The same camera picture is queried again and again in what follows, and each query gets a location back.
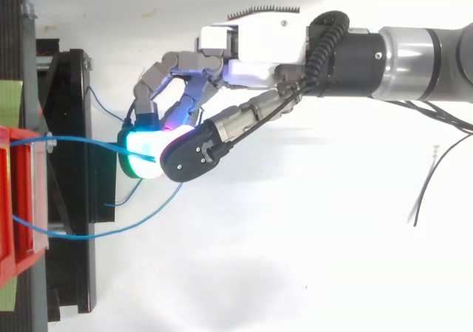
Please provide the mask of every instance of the green tape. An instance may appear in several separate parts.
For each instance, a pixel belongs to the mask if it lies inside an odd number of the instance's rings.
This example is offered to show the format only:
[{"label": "green tape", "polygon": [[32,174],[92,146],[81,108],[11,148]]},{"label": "green tape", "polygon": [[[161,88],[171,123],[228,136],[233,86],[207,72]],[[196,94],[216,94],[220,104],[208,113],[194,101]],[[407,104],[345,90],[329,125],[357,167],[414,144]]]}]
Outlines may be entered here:
[{"label": "green tape", "polygon": [[0,125],[18,127],[22,81],[0,80]]},{"label": "green tape", "polygon": [[16,277],[8,280],[7,284],[0,288],[0,311],[13,312],[16,302]]}]

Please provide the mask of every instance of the red container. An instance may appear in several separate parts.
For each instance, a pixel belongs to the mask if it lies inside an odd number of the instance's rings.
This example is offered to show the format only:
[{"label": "red container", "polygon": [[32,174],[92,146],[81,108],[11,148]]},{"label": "red container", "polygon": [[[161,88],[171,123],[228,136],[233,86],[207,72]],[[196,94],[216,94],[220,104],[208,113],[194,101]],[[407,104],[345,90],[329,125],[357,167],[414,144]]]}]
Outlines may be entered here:
[{"label": "red container", "polygon": [[47,227],[44,143],[10,147],[10,142],[35,137],[30,130],[0,127],[0,287],[35,264],[47,247],[45,235],[12,217]]},{"label": "red container", "polygon": [[0,287],[16,275],[10,185],[10,131],[0,127]]}]

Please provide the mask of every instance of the glowing fingertip sensor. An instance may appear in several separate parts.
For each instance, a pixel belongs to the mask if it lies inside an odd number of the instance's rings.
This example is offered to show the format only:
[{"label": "glowing fingertip sensor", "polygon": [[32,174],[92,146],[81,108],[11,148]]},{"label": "glowing fingertip sensor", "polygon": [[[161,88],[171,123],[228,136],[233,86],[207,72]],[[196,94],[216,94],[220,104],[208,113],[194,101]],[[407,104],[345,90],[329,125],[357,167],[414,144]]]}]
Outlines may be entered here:
[{"label": "glowing fingertip sensor", "polygon": [[136,156],[120,156],[122,170],[134,178],[152,179],[163,173],[160,156],[164,149],[176,138],[191,131],[194,127],[182,125],[172,131],[143,131],[131,129],[120,132],[118,142],[127,150],[142,155],[153,156],[156,162],[143,160]]}]

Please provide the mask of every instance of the green light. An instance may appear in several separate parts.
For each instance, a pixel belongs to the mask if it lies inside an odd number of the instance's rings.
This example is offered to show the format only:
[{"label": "green light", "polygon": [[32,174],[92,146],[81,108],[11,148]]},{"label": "green light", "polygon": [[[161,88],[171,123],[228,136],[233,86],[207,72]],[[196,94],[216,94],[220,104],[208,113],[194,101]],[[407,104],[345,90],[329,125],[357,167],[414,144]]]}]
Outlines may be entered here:
[{"label": "green light", "polygon": [[156,158],[156,163],[128,156],[131,170],[140,178],[152,179],[159,177],[163,170],[160,165],[161,153],[176,138],[189,132],[194,127],[179,126],[173,131],[136,131],[126,136],[126,149]]}]

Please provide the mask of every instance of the coiled black cable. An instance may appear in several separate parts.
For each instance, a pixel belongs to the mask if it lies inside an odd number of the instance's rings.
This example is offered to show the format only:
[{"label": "coiled black cable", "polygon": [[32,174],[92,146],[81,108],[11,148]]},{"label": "coiled black cable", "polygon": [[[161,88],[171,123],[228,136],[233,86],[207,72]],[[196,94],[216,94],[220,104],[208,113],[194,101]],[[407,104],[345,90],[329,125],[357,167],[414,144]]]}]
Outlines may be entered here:
[{"label": "coiled black cable", "polygon": [[309,87],[313,87],[319,83],[325,62],[327,62],[335,47],[347,33],[350,19],[343,12],[332,11],[321,14],[310,24],[330,25],[305,62],[305,77],[303,81]]},{"label": "coiled black cable", "polygon": [[299,90],[291,94],[282,102],[274,111],[266,118],[262,119],[255,126],[240,135],[235,140],[226,143],[224,146],[227,150],[244,140],[274,116],[279,114],[291,101],[297,99],[300,95],[309,92],[312,88],[319,84],[322,68],[325,62],[332,55],[335,47],[343,39],[350,26],[350,19],[347,14],[339,11],[326,12],[315,18],[311,24],[329,25],[325,33],[322,35],[318,44],[313,48],[305,63],[305,75],[299,83]]}]

